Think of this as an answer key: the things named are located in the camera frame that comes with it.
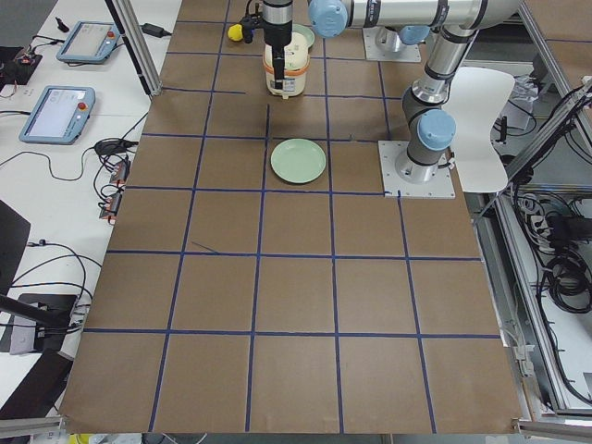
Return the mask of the green plate near arm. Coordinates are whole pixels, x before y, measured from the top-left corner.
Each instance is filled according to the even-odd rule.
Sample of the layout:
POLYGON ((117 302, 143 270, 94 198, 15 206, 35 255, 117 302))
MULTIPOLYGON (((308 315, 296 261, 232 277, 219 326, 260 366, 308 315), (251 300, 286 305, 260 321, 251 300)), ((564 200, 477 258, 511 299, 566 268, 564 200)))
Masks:
POLYGON ((305 38, 308 48, 311 48, 314 45, 315 33, 310 28, 299 23, 293 23, 292 31, 301 34, 305 38))
POLYGON ((304 184, 322 175, 327 166, 327 157, 315 142, 288 139, 274 148, 270 163, 280 179, 288 183, 304 184))

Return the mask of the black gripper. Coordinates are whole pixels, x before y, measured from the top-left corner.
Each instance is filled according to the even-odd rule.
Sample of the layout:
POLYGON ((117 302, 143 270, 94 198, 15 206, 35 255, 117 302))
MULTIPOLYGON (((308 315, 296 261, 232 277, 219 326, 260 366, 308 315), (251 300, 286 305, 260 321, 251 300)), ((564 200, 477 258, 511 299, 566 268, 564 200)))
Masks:
POLYGON ((272 47, 274 88, 283 90, 285 79, 285 52, 292 39, 292 0, 265 0, 262 6, 265 43, 272 47))
POLYGON ((263 12, 257 1, 247 1, 240 24, 244 33, 244 42, 251 43, 254 31, 263 28, 263 12))

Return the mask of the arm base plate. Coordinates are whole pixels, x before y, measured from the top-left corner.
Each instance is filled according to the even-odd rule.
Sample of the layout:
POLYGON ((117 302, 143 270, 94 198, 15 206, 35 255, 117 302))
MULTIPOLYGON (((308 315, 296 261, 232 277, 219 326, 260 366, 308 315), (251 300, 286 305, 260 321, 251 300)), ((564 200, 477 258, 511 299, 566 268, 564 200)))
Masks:
POLYGON ((422 27, 363 29, 364 50, 367 60, 419 63, 419 43, 426 38, 422 27))
POLYGON ((407 161, 407 141, 379 141, 378 151, 384 195, 392 198, 453 199, 455 197, 450 170, 439 168, 444 163, 429 167, 415 167, 407 161))

